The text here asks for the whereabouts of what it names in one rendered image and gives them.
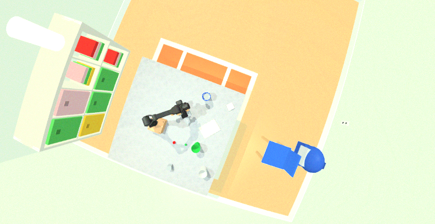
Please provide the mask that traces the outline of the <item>white paper cup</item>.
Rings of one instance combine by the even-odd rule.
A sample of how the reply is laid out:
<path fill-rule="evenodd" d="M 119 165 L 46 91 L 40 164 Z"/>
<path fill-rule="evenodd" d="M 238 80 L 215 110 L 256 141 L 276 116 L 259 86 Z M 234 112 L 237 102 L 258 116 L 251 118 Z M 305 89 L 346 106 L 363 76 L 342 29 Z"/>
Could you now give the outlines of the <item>white paper cup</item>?
<path fill-rule="evenodd" d="M 206 166 L 202 166 L 198 172 L 198 176 L 200 178 L 205 178 L 207 176 L 207 168 Z"/>

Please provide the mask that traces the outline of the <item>green cup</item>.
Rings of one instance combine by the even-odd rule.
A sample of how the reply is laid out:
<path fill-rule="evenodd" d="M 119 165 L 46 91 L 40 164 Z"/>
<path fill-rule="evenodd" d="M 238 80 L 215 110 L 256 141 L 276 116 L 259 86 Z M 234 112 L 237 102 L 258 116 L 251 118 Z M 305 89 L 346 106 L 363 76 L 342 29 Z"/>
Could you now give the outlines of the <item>green cup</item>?
<path fill-rule="evenodd" d="M 191 147 L 192 152 L 194 153 L 198 153 L 200 151 L 200 144 L 199 142 L 196 142 L 192 147 Z"/>

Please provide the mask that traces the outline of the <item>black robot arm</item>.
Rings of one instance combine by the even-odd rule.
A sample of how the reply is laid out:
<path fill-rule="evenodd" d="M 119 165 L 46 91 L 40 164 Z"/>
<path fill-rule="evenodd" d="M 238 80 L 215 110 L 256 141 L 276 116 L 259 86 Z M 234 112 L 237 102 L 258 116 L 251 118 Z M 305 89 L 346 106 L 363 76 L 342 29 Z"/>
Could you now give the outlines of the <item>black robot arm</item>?
<path fill-rule="evenodd" d="M 158 123 L 158 119 L 162 118 L 164 116 L 168 116 L 168 115 L 177 115 L 180 113 L 183 113 L 185 110 L 190 109 L 190 106 L 188 103 L 184 102 L 183 105 L 182 104 L 178 104 L 178 105 L 174 105 L 170 110 L 167 110 L 165 112 L 162 113 L 158 113 L 158 114 L 150 114 L 150 115 L 146 115 L 142 118 L 143 124 L 144 126 L 149 126 L 149 128 L 151 127 L 155 127 Z M 151 116 L 152 118 L 150 118 L 149 116 Z"/>

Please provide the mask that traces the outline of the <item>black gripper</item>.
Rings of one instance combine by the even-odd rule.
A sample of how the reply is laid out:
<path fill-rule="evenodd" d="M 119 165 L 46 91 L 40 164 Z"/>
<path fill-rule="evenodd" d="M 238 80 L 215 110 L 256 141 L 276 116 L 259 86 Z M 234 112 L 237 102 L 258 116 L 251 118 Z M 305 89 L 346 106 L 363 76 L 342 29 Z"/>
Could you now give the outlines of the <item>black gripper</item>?
<path fill-rule="evenodd" d="M 176 101 L 176 104 L 177 104 L 177 105 L 178 105 L 178 104 L 182 104 L 182 105 L 183 105 L 182 100 L 178 100 L 178 101 Z M 183 113 L 181 113 L 181 116 L 182 116 L 182 119 L 188 117 L 187 112 L 184 111 Z"/>

